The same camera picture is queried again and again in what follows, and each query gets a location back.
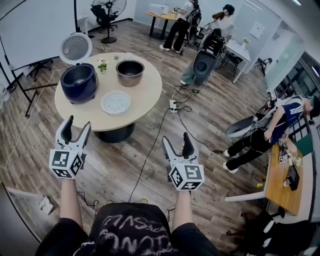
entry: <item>open lid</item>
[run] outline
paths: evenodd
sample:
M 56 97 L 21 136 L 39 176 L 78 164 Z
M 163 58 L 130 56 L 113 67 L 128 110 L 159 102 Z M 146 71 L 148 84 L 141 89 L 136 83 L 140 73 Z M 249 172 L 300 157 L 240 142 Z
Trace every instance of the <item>open lid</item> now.
M 59 57 L 64 63 L 83 63 L 92 52 L 90 38 L 82 33 L 72 33 L 64 38 L 59 47 Z

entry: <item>round table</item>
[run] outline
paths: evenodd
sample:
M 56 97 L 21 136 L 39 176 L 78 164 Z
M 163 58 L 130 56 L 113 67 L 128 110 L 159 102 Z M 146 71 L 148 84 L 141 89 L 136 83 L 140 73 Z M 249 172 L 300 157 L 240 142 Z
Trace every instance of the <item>round table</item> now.
M 122 86 L 118 81 L 116 65 L 123 60 L 137 60 L 145 69 L 141 81 L 134 87 Z M 101 60 L 108 63 L 104 72 L 97 68 Z M 61 83 L 57 85 L 54 103 L 58 113 L 67 120 L 73 115 L 73 125 L 79 128 L 91 123 L 91 130 L 102 141 L 118 143 L 127 139 L 134 131 L 135 121 L 147 114 L 157 103 L 162 91 L 162 79 L 157 69 L 147 60 L 132 53 L 109 52 L 91 56 L 86 63 L 92 64 L 98 74 L 98 88 L 95 97 L 83 104 L 72 104 L 66 98 Z M 119 115 L 105 113 L 100 101 L 114 90 L 126 92 L 131 97 L 130 107 Z

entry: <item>black t-shirt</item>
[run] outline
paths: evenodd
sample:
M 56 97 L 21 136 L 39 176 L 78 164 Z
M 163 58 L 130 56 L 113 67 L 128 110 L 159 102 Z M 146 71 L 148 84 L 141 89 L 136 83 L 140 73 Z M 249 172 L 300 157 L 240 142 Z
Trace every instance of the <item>black t-shirt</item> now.
M 111 203 L 96 215 L 90 235 L 61 218 L 40 244 L 36 256 L 219 256 L 193 223 L 170 232 L 155 205 Z

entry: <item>black pants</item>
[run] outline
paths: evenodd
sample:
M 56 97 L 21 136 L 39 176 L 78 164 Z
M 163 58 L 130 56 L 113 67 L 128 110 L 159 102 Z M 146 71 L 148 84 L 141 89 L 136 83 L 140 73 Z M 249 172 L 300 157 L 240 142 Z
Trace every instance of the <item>black pants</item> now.
M 179 32 L 178 38 L 176 39 L 174 46 L 173 46 L 174 50 L 179 52 L 182 44 L 184 43 L 185 35 L 188 32 L 188 28 L 189 28 L 189 23 L 187 21 L 185 21 L 184 19 L 179 18 L 173 24 L 173 26 L 170 30 L 170 33 L 165 40 L 163 47 L 171 49 L 171 46 L 172 46 L 174 39 L 175 39 L 175 35 L 177 32 Z
M 228 154 L 233 157 L 237 153 L 239 153 L 244 148 L 250 148 L 250 135 L 243 139 L 238 140 L 235 144 L 233 144 L 228 149 Z M 229 170 L 237 169 L 239 166 L 242 166 L 250 161 L 256 159 L 257 157 L 261 156 L 262 153 L 266 152 L 268 149 L 271 148 L 271 144 L 269 141 L 265 140 L 264 131 L 262 129 L 258 129 L 252 133 L 251 138 L 251 148 L 248 152 L 239 157 L 232 159 L 226 163 L 226 166 Z

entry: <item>white plate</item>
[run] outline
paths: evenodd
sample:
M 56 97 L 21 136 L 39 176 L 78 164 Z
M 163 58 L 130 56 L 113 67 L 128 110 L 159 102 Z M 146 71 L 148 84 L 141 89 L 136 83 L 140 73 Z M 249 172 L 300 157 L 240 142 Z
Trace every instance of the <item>white plate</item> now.
M 110 91 L 101 99 L 102 110 L 112 116 L 125 112 L 130 107 L 130 104 L 130 96 L 120 90 Z

